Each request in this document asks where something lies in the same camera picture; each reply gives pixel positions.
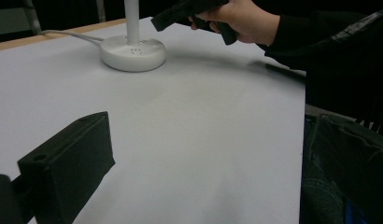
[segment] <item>white cable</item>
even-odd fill
[[[104,38],[99,38],[99,37],[95,37],[95,36],[83,35],[83,34],[79,34],[79,33],[67,32],[67,31],[57,31],[57,30],[45,30],[45,31],[42,31],[40,34],[46,35],[49,33],[61,34],[61,35],[72,35],[72,36],[83,38],[83,39],[93,39],[93,40],[98,40],[98,41],[104,40]]]

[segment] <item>table surface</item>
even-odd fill
[[[107,67],[99,42],[73,36],[1,48],[0,174],[14,179],[21,157],[107,111],[116,165],[75,223],[298,223],[304,83],[255,45],[140,24],[141,39],[166,46],[144,73]]]

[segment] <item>white lamp base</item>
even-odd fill
[[[128,45],[124,35],[105,39],[100,46],[101,60],[108,66],[125,72],[145,72],[165,61],[165,46],[156,39],[141,40]]]

